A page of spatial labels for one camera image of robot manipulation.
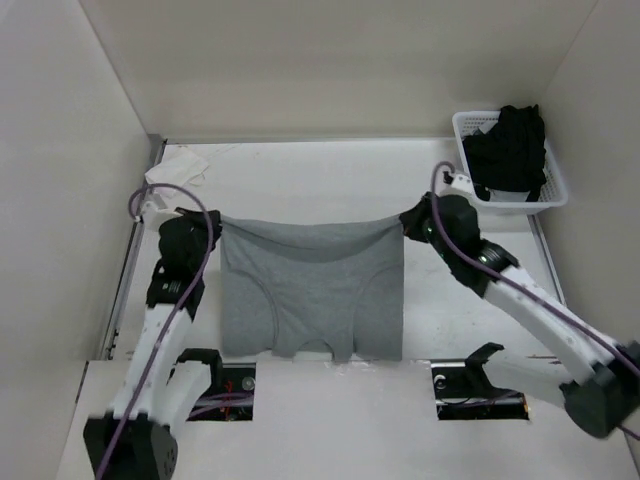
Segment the grey tank top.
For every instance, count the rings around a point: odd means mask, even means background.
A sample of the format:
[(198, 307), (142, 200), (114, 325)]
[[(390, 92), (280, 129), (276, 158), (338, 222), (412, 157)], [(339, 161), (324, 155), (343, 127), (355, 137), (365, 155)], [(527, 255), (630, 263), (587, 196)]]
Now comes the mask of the grey tank top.
[(397, 217), (291, 225), (225, 216), (221, 224), (224, 354), (401, 360), (404, 236)]

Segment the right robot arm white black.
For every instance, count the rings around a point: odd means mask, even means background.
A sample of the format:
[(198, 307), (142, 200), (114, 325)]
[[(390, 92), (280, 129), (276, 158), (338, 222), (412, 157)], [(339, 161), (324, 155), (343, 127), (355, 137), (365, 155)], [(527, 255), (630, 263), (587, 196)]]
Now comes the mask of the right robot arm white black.
[(622, 345), (537, 286), (514, 255), (482, 238), (477, 211), (459, 195), (425, 193), (400, 214), (407, 238), (429, 244), (452, 276), (502, 310), (557, 359), (547, 369), (512, 362), (487, 343), (465, 361), (464, 384), (483, 396), (501, 388), (562, 408), (585, 433), (605, 439), (639, 409), (639, 344)]

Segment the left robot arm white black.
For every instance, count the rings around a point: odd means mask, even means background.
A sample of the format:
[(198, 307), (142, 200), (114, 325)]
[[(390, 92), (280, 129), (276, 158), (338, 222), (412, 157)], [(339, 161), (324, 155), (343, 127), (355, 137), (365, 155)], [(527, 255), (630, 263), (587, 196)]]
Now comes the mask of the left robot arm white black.
[(83, 439), (97, 479), (170, 479), (177, 432), (196, 401), (224, 387), (214, 350), (188, 347), (204, 293), (204, 268), (222, 233), (218, 211), (178, 209), (159, 224), (160, 258), (146, 293), (143, 328), (125, 380)]

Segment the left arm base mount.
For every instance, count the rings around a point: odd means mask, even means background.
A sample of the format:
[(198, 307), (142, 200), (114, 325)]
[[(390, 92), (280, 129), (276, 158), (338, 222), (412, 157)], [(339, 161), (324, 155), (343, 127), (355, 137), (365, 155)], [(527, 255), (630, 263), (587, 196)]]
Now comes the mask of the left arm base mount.
[(217, 350), (192, 349), (196, 360), (210, 367), (211, 384), (196, 401), (189, 421), (252, 421), (256, 363), (225, 362)]

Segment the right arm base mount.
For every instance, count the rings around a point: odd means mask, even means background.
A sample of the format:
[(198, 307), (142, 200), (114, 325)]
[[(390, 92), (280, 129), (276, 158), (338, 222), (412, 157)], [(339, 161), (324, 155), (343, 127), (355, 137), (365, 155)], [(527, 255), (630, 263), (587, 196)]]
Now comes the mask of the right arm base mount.
[(440, 421), (529, 420), (525, 396), (493, 386), (483, 370), (504, 346), (489, 342), (464, 359), (430, 363)]

